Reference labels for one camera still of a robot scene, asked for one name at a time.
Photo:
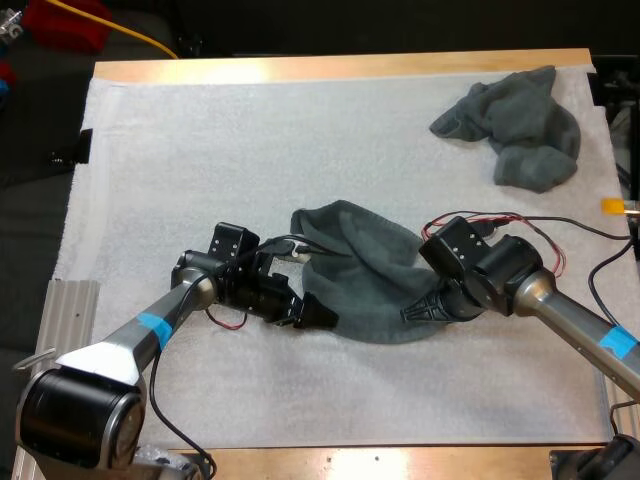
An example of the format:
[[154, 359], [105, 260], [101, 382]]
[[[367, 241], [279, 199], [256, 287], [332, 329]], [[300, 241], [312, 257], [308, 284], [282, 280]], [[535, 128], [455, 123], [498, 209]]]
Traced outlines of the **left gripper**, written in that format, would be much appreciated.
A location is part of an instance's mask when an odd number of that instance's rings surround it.
[[339, 316], [309, 292], [301, 299], [287, 276], [270, 275], [273, 259], [256, 252], [227, 266], [221, 274], [221, 304], [277, 326], [333, 330]]

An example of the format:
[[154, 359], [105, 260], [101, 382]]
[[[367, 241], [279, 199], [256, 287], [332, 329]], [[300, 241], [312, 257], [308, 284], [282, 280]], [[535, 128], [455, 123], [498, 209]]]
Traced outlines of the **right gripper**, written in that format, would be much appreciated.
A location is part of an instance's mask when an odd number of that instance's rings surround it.
[[471, 321], [486, 309], [456, 281], [441, 281], [438, 292], [430, 292], [401, 310], [406, 323], [450, 323]]

